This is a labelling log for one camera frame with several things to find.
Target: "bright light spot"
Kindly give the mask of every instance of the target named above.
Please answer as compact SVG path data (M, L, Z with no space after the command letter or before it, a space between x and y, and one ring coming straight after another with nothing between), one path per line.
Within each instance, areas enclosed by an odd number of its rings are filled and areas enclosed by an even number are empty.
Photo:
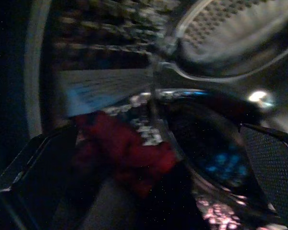
M240 205L246 206L246 204L243 201L237 200L236 202Z
M251 102L258 102L262 98L264 98L266 95L267 95L267 93L264 91L256 91L253 94L251 94L251 96L249 96L249 100Z
M229 224L228 228L229 229L236 229L238 226L235 224Z

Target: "red cloth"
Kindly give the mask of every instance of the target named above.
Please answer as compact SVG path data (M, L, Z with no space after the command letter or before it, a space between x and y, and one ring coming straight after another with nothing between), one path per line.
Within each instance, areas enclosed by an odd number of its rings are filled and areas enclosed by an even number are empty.
M93 141L78 152L78 162L87 163L88 156L92 159L97 152L105 154L115 167L114 177L140 197L146 197L154 184L177 162L168 143L143 146L139 133L104 112L77 116L75 122L85 137Z

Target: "perforated metal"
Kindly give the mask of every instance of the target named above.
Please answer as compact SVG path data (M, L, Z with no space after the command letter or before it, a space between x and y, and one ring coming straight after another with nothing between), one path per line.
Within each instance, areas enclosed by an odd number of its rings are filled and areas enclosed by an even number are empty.
M150 84L146 69L75 70L59 73L67 116L90 113L127 98Z
M206 0L196 8L183 41L193 52L229 49L228 45L288 19L288 0Z
M242 127L241 134L259 185L288 227L288 148L266 134Z

